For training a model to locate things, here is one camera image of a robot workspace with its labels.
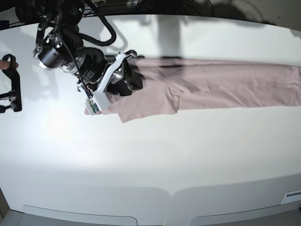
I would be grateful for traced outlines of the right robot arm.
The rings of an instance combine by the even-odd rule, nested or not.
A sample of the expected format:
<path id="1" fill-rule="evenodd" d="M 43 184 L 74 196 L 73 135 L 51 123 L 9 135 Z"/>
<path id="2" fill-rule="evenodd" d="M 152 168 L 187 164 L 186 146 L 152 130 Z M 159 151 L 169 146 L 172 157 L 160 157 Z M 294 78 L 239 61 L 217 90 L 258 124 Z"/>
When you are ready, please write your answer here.
<path id="1" fill-rule="evenodd" d="M 88 5 L 111 34 L 100 41 L 80 33 L 85 6 Z M 33 52 L 39 66 L 52 70 L 61 68 L 78 78 L 78 91 L 86 94 L 86 109 L 96 115 L 111 104 L 108 94 L 130 96 L 143 88 L 140 75 L 132 71 L 128 59 L 134 50 L 119 52 L 107 58 L 99 49 L 113 44 L 117 38 L 113 27 L 90 0 L 30 0 L 28 17 L 39 23 Z"/>

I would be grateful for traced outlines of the person's fingertip at edge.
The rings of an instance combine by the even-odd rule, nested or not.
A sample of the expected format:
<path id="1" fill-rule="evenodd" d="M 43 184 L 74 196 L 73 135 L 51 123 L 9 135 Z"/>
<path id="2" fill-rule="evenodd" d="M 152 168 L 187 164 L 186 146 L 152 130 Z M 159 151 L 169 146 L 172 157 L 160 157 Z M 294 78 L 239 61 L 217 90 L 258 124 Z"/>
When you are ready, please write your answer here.
<path id="1" fill-rule="evenodd" d="M 10 61 L 0 60 L 0 70 L 7 70 L 10 67 Z"/>

